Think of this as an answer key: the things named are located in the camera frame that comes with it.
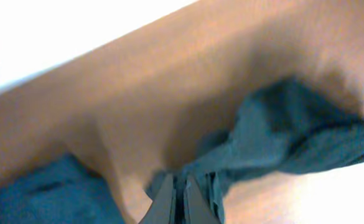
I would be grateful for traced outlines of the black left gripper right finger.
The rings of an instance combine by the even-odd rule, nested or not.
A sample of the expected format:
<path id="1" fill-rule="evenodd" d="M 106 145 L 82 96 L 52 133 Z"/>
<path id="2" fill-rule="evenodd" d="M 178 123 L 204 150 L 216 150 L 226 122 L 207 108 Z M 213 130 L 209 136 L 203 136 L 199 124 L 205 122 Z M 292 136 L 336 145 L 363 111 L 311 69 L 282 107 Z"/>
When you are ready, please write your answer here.
<path id="1" fill-rule="evenodd" d="M 221 224 L 203 198 L 197 181 L 187 177 L 184 190 L 184 215 L 186 224 Z"/>

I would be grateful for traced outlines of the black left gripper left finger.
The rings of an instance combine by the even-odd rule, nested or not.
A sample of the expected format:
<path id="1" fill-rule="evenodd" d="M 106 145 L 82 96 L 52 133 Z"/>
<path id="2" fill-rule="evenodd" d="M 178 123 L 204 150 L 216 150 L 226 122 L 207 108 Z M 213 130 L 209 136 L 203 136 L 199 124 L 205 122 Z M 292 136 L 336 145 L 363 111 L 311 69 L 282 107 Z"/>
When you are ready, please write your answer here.
<path id="1" fill-rule="evenodd" d="M 149 188 L 152 203 L 139 224 L 171 224 L 175 217 L 175 188 L 172 174 L 155 177 Z"/>

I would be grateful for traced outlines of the dark green shirt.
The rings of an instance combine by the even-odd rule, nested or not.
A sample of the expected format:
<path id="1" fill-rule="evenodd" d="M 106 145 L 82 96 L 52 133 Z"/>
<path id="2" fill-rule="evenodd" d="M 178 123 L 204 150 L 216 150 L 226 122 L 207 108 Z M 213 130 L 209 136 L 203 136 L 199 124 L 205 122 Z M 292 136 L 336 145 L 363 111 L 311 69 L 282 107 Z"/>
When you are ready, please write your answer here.
<path id="1" fill-rule="evenodd" d="M 210 211 L 225 221 L 223 197 L 241 181 L 272 172 L 310 174 L 364 162 L 364 118 L 287 79 L 248 95 L 232 129 L 204 136 L 197 157 L 174 172 L 174 223 L 185 223 L 187 176 Z"/>

